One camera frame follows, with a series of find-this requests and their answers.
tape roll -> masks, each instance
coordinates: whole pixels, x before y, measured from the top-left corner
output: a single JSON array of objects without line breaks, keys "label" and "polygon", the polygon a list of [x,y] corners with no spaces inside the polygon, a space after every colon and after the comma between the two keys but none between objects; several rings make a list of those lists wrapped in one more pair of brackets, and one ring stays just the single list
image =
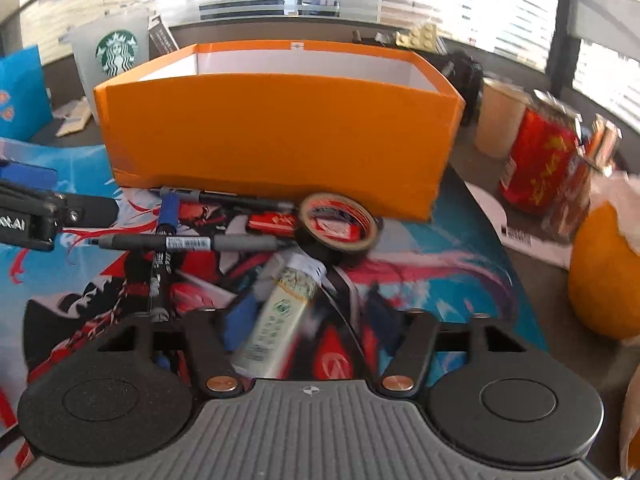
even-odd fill
[{"label": "tape roll", "polygon": [[[360,237],[356,241],[338,240],[317,229],[318,219],[357,225]],[[306,254],[325,265],[354,266],[378,240],[380,226],[364,206],[351,198],[334,193],[315,193],[298,206],[294,236]]]}]

gray desk surface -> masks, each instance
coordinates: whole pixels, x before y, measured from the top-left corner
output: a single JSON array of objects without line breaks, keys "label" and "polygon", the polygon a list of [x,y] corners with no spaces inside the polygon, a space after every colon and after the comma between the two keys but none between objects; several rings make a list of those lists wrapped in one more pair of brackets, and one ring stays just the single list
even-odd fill
[{"label": "gray desk surface", "polygon": [[[100,128],[91,120],[78,134],[57,138],[57,125],[50,124],[31,139],[56,147],[100,144]],[[450,163],[462,179],[495,192],[503,162],[473,146],[474,127],[461,128]],[[539,221],[504,204],[509,225],[544,238]],[[605,419],[588,459],[606,476],[619,474],[618,433],[626,386],[640,362],[640,349],[623,349],[616,342],[587,330],[568,304],[567,272],[510,249],[506,250],[533,305],[553,357],[589,381],[600,393]]]}]

red drink can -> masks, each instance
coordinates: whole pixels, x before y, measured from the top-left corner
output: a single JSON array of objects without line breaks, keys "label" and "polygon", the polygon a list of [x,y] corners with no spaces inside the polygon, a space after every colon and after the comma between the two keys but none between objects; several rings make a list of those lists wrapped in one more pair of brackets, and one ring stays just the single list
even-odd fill
[{"label": "red drink can", "polygon": [[500,179],[500,192],[511,205],[535,215],[546,212],[580,143],[581,121],[548,92],[534,92]]}]

starbucks cup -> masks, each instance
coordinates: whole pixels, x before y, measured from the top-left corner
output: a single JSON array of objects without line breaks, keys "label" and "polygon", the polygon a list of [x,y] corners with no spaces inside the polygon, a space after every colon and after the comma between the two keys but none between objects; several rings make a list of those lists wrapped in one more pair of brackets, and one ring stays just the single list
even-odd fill
[{"label": "starbucks cup", "polygon": [[62,43],[70,43],[78,75],[98,123],[94,87],[149,61],[149,11],[132,8],[72,28]]},{"label": "starbucks cup", "polygon": [[509,155],[529,99],[529,94],[522,88],[485,79],[476,129],[476,148],[493,158]]}]

starbucks logo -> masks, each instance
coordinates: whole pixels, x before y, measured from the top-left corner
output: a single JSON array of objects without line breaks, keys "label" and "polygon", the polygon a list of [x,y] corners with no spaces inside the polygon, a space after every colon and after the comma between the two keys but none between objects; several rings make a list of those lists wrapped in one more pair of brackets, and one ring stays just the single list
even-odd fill
[{"label": "starbucks logo", "polygon": [[114,30],[100,40],[95,59],[102,71],[113,77],[126,72],[136,62],[138,40],[128,30]]}]

